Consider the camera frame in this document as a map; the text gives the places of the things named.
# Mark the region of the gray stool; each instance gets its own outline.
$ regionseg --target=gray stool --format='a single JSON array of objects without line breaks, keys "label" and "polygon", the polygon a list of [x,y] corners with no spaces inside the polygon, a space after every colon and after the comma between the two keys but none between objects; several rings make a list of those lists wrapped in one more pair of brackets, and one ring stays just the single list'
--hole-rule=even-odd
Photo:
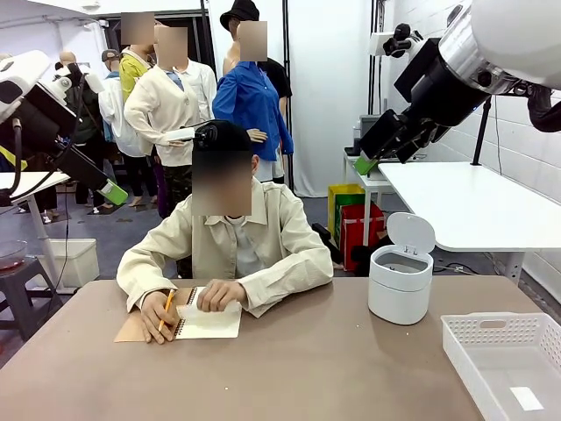
[{"label": "gray stool", "polygon": [[[41,275],[48,288],[43,291],[28,291],[25,283]],[[36,257],[26,256],[20,266],[0,272],[0,292],[6,299],[0,302],[0,311],[10,307],[13,320],[0,320],[0,330],[19,329],[23,340],[28,340],[60,308],[62,300],[53,283]],[[33,307],[32,298],[50,298],[41,307]]]}]

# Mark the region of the seated person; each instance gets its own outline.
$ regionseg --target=seated person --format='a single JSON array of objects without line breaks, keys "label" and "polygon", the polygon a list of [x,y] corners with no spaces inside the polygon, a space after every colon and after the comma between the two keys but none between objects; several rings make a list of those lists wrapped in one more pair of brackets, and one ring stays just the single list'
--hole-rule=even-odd
[{"label": "seated person", "polygon": [[252,177],[259,157],[247,132],[213,120],[197,135],[194,193],[124,254],[117,271],[127,310],[142,310],[146,342],[172,340],[166,327],[158,332],[161,319],[177,319],[165,312],[167,292],[175,289],[162,274],[166,258],[192,255],[194,278],[212,280],[199,295],[200,310],[223,311],[238,301],[257,318],[333,276],[330,251],[310,228],[302,201],[285,185]]}]

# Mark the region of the camouflage pants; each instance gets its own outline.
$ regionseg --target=camouflage pants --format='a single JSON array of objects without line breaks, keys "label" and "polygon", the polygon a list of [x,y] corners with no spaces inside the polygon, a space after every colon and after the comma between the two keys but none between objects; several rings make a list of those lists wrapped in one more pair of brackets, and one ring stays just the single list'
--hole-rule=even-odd
[{"label": "camouflage pants", "polygon": [[[167,188],[167,211],[173,212],[179,202],[193,192],[193,178],[190,165],[164,167]],[[177,261],[177,274],[182,279],[193,278],[193,260],[189,256]]]}]

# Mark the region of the person's left hand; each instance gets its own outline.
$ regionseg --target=person's left hand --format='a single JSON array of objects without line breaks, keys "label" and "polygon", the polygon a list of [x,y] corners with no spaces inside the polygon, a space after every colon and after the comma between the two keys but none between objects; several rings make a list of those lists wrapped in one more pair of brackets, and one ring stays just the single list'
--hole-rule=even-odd
[{"label": "person's left hand", "polygon": [[243,303],[247,299],[245,288],[237,281],[221,281],[213,279],[199,294],[196,306],[204,312],[224,311],[228,303],[238,301]]}]

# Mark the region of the pencil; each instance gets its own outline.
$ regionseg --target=pencil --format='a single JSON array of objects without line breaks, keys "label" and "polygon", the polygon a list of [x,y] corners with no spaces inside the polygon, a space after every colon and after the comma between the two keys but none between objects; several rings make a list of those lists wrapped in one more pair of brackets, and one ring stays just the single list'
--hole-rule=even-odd
[{"label": "pencil", "polygon": [[[172,298],[174,298],[174,290],[169,290],[169,296],[167,296],[167,303],[166,303],[166,312],[169,311],[169,307],[172,304]],[[164,321],[160,320],[160,326],[158,327],[158,332],[161,332],[161,328],[164,327]]]}]

